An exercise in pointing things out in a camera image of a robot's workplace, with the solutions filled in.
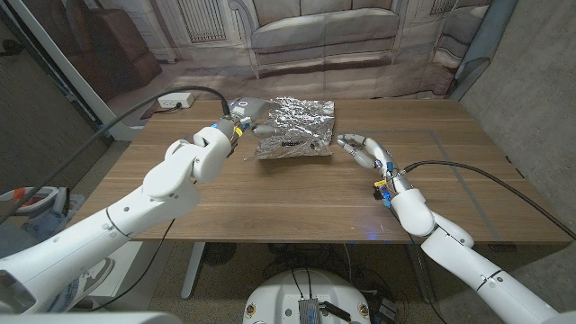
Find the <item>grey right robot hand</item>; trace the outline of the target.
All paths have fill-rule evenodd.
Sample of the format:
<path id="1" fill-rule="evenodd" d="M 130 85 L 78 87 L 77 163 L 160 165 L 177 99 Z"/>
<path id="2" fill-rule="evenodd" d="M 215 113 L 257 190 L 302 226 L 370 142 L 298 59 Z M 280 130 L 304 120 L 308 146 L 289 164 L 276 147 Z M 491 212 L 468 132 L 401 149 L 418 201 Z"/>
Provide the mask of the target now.
<path id="1" fill-rule="evenodd" d="M 337 136 L 337 144 L 358 165 L 375 170 L 381 176 L 393 177 L 400 171 L 389 151 L 372 138 L 345 133 Z"/>

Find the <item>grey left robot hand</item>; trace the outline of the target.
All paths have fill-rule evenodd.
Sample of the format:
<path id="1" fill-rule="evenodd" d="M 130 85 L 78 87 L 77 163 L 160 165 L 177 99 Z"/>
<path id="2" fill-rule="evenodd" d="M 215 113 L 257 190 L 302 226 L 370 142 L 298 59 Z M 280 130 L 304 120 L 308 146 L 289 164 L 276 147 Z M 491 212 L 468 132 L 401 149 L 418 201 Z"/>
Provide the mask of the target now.
<path id="1" fill-rule="evenodd" d="M 243 97 L 229 104 L 230 115 L 237 128 L 250 131 L 259 139 L 267 139 L 279 135 L 280 130 L 266 123 L 258 123 L 260 119 L 266 120 L 271 111 L 279 109 L 280 105 L 270 100 Z"/>

